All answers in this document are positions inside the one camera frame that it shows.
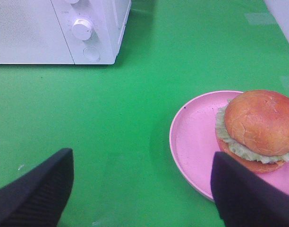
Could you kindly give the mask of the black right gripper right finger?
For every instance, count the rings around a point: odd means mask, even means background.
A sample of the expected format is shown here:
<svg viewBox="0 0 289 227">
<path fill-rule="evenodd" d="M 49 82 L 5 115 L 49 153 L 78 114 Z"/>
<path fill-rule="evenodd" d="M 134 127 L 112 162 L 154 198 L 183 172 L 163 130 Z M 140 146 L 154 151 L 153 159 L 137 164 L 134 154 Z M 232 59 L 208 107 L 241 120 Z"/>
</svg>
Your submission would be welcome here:
<svg viewBox="0 0 289 227">
<path fill-rule="evenodd" d="M 211 191 L 227 227 L 289 227 L 289 195 L 224 152 L 212 162 Z"/>
</svg>

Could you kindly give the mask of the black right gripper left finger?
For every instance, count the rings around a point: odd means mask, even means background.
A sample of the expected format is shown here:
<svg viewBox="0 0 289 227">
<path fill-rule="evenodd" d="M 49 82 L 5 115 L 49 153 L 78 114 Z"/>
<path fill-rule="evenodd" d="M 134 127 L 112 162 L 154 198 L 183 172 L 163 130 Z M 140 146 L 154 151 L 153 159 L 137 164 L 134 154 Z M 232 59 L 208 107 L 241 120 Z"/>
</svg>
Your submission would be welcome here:
<svg viewBox="0 0 289 227">
<path fill-rule="evenodd" d="M 63 148 L 0 188 L 0 227 L 57 226 L 73 181 L 73 150 Z"/>
</svg>

